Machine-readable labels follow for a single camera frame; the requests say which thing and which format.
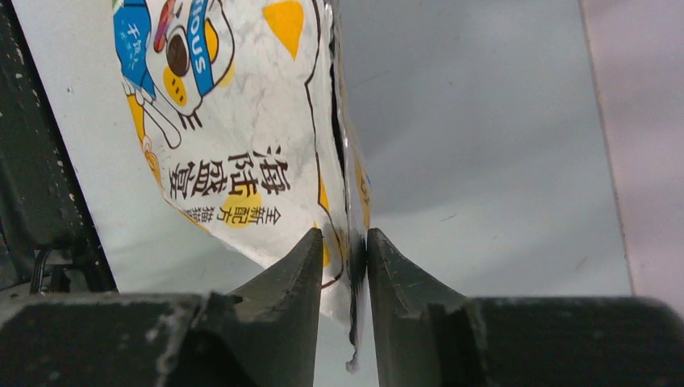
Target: metal surface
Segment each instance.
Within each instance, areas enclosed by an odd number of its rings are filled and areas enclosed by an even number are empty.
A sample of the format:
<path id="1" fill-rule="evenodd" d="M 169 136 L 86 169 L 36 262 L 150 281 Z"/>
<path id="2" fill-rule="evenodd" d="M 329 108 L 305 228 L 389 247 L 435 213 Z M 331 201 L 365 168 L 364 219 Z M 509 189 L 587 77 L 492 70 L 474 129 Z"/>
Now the metal surface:
<path id="1" fill-rule="evenodd" d="M 85 294 L 0 304 L 0 385 L 313 385 L 323 239 L 223 296 Z"/>
<path id="2" fill-rule="evenodd" d="M 114 279 L 8 0 L 0 0 L 0 52 L 0 289 L 29 281 L 35 251 L 49 248 L 71 255 L 91 290 L 113 290 Z"/>
<path id="3" fill-rule="evenodd" d="M 684 323 L 643 298 L 465 298 L 369 233 L 380 386 L 684 385 Z"/>

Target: snack bag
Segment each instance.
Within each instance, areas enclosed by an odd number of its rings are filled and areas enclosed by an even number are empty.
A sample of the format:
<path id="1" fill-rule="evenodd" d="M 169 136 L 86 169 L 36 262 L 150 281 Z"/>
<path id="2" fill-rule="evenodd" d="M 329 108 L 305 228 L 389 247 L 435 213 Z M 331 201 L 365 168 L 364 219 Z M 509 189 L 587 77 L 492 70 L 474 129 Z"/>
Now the snack bag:
<path id="1" fill-rule="evenodd" d="M 321 313 L 356 349 L 370 187 L 337 18 L 332 0 L 114 0 L 123 89 L 164 200 L 264 268 L 320 228 Z"/>

